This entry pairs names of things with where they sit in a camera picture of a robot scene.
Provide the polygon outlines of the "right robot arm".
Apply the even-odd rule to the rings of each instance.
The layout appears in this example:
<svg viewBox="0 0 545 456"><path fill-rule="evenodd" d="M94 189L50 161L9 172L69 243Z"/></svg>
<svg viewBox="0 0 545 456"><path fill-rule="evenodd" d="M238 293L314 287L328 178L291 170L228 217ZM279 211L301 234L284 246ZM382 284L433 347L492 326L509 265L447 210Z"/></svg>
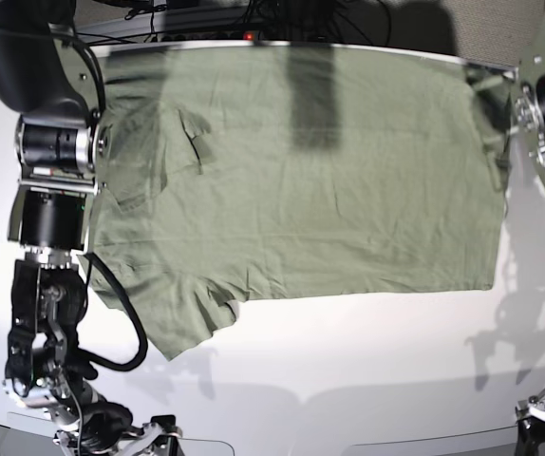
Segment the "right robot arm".
<svg viewBox="0 0 545 456"><path fill-rule="evenodd" d="M148 339L127 291L92 250L109 130L102 70L75 31L74 11L71 1L0 1L0 101L19 116L8 238L24 253L14 265L3 388L18 406L47 415L65 455L178 455L174 415L135 426L127 407L92 386L99 368L139 367ZM90 276L75 257L120 300L138 338L131 359L81 347Z"/></svg>

